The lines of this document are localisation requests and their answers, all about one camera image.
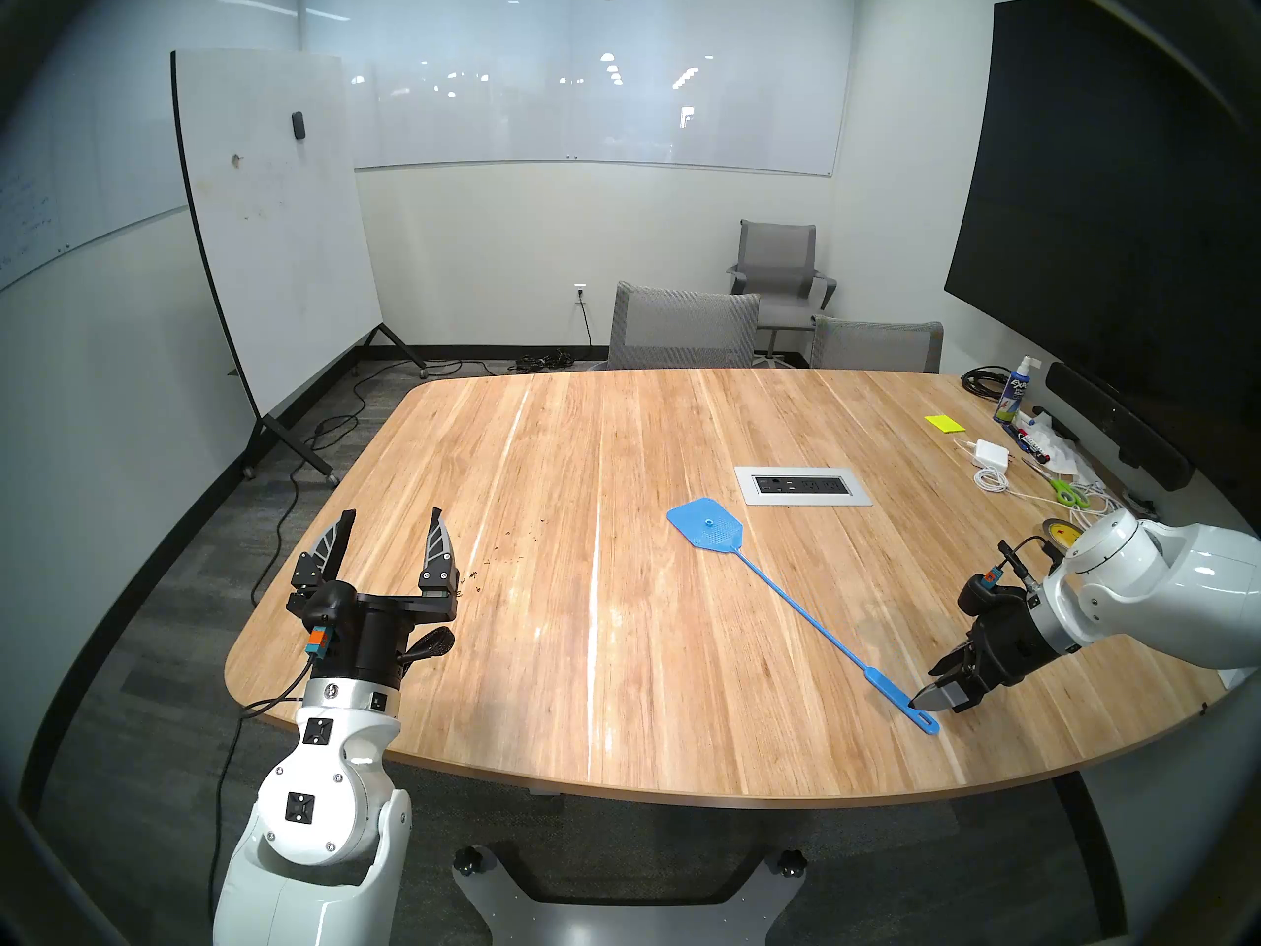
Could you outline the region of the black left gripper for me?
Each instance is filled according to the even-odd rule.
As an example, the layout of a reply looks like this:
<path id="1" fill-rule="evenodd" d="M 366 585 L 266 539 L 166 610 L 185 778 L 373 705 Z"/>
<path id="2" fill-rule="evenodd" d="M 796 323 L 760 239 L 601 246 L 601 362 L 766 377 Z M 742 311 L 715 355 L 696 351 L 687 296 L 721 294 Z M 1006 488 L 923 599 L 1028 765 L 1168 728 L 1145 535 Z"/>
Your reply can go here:
<path id="1" fill-rule="evenodd" d="M 398 685 L 411 663 L 446 655 L 455 645 L 459 570 L 443 510 L 433 508 L 419 576 L 419 595 L 376 595 L 335 580 L 356 510 L 339 518 L 298 558 L 289 612 L 311 633 L 323 627 L 329 645 L 310 669 L 315 679 Z"/>

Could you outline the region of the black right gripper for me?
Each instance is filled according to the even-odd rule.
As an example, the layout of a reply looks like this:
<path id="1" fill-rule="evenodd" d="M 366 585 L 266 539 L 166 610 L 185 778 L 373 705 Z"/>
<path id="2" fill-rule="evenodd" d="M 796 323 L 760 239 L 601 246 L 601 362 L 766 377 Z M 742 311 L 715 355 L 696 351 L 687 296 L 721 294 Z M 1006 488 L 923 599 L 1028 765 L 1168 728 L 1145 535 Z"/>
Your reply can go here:
<path id="1" fill-rule="evenodd" d="M 921 689 L 910 708 L 919 711 L 966 711 L 982 694 L 1013 687 L 1061 657 L 1033 617 L 1040 600 L 1024 585 L 990 583 L 973 574 L 963 584 L 960 607 L 973 617 L 967 646 L 948 652 L 929 669 L 934 682 Z"/>

